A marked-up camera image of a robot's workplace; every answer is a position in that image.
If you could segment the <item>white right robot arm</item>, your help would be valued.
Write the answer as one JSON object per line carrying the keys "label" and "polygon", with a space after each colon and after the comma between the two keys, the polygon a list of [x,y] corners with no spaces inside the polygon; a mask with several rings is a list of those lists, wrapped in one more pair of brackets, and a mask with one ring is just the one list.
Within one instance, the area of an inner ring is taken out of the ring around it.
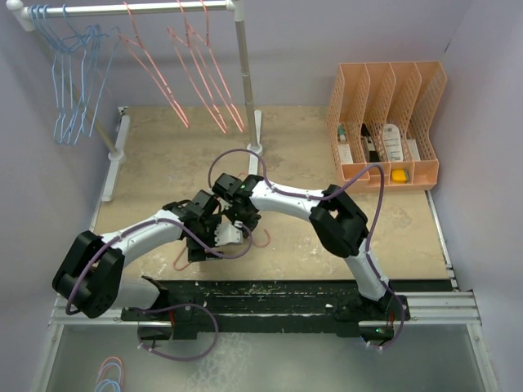
{"label": "white right robot arm", "polygon": [[309,222],[324,249],[345,261],[356,280],[364,312],[372,319],[383,319],[391,312],[391,286],[373,259],[368,217],[339,186],[299,189],[262,176],[249,175],[241,180],[223,173],[211,190],[229,205],[227,218],[244,223],[250,230],[257,226],[261,212]]}

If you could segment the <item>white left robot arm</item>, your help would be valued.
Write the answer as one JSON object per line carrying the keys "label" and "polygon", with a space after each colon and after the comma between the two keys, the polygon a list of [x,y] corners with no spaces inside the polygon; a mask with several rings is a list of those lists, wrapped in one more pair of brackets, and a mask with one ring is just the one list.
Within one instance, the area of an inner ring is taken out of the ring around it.
{"label": "white left robot arm", "polygon": [[151,278],[123,279],[123,269],[134,260],[167,243],[197,238],[212,247],[221,219],[214,212],[217,197],[200,190],[189,201],[172,202],[151,217],[126,229],[97,235],[79,234],[52,280],[52,288],[66,300],[67,315],[97,318],[112,307],[139,308],[148,319],[168,312],[168,300]]}

